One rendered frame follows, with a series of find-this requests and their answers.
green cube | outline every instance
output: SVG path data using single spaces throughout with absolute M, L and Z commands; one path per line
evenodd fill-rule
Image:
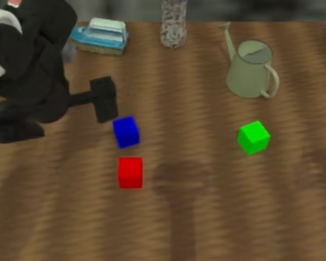
M 260 121 L 255 121 L 239 129 L 237 141 L 247 155 L 267 148 L 271 135 Z

wooden table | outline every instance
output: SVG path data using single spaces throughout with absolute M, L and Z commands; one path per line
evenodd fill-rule
M 129 23 L 123 57 L 79 52 L 66 65 L 72 92 L 112 76 L 142 143 L 118 150 L 85 105 L 44 139 L 0 145 L 0 261 L 326 261 L 326 23 L 231 25 L 235 45 L 272 46 L 270 101 L 225 87 L 219 24 L 189 23 L 170 50 L 158 23 Z M 247 157 L 235 137 L 255 120 L 272 141 Z M 118 189 L 119 156 L 143 157 L 144 189 Z

cube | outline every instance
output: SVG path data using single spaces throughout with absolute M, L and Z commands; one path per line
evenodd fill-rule
M 267 148 L 271 135 L 260 121 L 255 121 L 239 129 L 237 141 L 249 156 Z
M 140 143 L 139 128 L 133 116 L 114 120 L 112 127 L 119 148 L 127 148 Z
M 143 183 L 142 158 L 120 157 L 117 179 L 120 189 L 141 189 Z

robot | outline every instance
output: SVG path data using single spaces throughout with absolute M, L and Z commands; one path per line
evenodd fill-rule
M 61 53 L 76 23 L 65 0 L 24 0 L 0 9 L 0 143 L 41 138 L 41 123 L 77 105 L 93 103 L 99 123 L 118 116 L 109 76 L 91 80 L 89 92 L 69 92 Z

watering can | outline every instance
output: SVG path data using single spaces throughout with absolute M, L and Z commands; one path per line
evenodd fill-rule
M 227 88 L 243 98 L 273 98 L 279 89 L 280 80 L 271 66 L 271 47 L 260 40 L 246 40 L 236 51 L 228 32 L 230 24 L 227 22 L 220 26 L 224 31 L 231 62 L 226 77 Z M 273 76 L 274 84 L 269 92 L 270 75 Z

